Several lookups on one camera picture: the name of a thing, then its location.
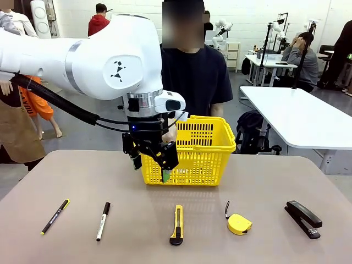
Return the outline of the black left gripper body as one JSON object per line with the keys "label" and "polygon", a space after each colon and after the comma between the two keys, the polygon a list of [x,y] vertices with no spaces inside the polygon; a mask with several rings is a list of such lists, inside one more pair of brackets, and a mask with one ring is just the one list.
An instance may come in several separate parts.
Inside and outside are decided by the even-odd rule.
{"label": "black left gripper body", "polygon": [[149,147],[156,150],[162,135],[168,130],[168,114],[156,114],[151,117],[127,117],[129,131],[136,146]]}

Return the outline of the person's right hand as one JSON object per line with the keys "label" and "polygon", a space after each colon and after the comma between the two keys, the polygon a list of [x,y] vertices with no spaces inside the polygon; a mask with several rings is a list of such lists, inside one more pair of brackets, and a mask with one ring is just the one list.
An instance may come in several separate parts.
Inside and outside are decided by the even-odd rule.
{"label": "person's right hand", "polygon": [[165,143],[169,143],[171,141],[176,141],[177,139],[177,126],[174,124],[175,119],[168,119],[169,125],[172,124],[170,128],[168,128],[168,132],[162,135],[162,140]]}

